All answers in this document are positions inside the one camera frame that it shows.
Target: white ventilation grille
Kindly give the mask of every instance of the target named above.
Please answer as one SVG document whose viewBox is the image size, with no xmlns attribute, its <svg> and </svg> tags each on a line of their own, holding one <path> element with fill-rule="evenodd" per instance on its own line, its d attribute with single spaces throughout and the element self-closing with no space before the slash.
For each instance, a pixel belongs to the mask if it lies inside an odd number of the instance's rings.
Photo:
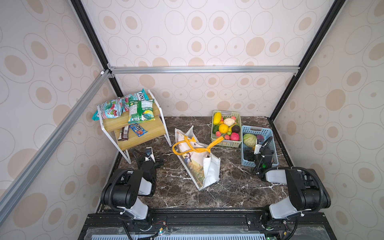
<svg viewBox="0 0 384 240">
<path fill-rule="evenodd" d="M 135 235 L 133 240 L 150 235 Z M 127 235 L 93 235 L 92 240 L 129 240 Z M 173 234 L 155 237 L 155 240 L 266 240 L 264 234 Z"/>
</svg>

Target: wooden shelf board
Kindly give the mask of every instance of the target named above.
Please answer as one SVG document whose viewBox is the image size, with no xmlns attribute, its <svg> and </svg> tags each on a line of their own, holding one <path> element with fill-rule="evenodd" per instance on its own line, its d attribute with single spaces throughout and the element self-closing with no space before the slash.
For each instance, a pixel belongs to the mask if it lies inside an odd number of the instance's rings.
<svg viewBox="0 0 384 240">
<path fill-rule="evenodd" d="M 129 129 L 128 140 L 118 141 L 119 148 L 121 148 L 122 151 L 166 134 L 166 130 L 159 116 L 156 116 L 154 121 L 139 123 L 139 125 L 144 128 L 147 133 L 138 137 L 132 129 Z M 120 130 L 121 128 L 114 131 L 116 139 L 119 138 Z"/>
<path fill-rule="evenodd" d="M 151 95 L 149 93 L 147 93 L 148 95 L 148 98 L 149 99 L 152 99 Z M 160 110 L 159 108 L 157 107 L 155 101 L 153 101 L 153 115 L 156 117 L 156 116 L 159 116 L 160 115 Z M 129 120 L 129 112 L 125 112 L 125 113 L 122 113 L 120 117 L 118 118 L 107 118 L 107 119 L 103 119 L 103 124 L 104 124 L 104 128 L 107 132 L 112 132 L 112 131 L 115 131 L 115 130 L 119 130 L 126 126 L 127 123 L 128 123 L 128 120 Z"/>
</svg>

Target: pink fruit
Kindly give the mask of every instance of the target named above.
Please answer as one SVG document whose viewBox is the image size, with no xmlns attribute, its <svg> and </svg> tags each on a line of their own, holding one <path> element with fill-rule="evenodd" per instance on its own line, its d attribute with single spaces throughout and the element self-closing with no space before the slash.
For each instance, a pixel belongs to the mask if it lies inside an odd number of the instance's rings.
<svg viewBox="0 0 384 240">
<path fill-rule="evenodd" d="M 239 139 L 240 139 L 240 136 L 239 136 L 238 133 L 233 132 L 233 133 L 231 134 L 231 140 L 232 140 L 232 141 L 239 141 Z"/>
</svg>

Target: wallpaper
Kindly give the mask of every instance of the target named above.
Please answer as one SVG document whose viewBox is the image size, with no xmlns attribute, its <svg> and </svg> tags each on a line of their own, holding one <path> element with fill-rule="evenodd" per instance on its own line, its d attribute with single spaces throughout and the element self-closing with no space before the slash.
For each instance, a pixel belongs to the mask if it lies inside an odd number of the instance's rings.
<svg viewBox="0 0 384 240">
<path fill-rule="evenodd" d="M 112 66 L 297 65 L 333 0 L 83 0 Z"/>
<path fill-rule="evenodd" d="M 383 63 L 384 1 L 349 1 L 275 121 L 330 194 L 339 240 L 384 235 Z"/>
<path fill-rule="evenodd" d="M 66 0 L 0 3 L 0 197 L 100 73 Z M 116 149 L 91 120 L 95 95 L 0 228 L 0 239 L 77 239 Z"/>
<path fill-rule="evenodd" d="M 124 94 L 151 89 L 165 116 L 270 116 L 293 73 L 117 74 Z"/>
</svg>

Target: green cabbage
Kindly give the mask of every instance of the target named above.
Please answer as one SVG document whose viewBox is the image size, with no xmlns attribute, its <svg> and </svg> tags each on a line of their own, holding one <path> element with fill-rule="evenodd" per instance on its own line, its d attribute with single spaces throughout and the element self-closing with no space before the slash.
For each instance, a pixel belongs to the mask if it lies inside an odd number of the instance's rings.
<svg viewBox="0 0 384 240">
<path fill-rule="evenodd" d="M 254 147 L 256 145 L 257 137 L 251 133 L 243 135 L 243 143 L 247 147 Z"/>
</svg>

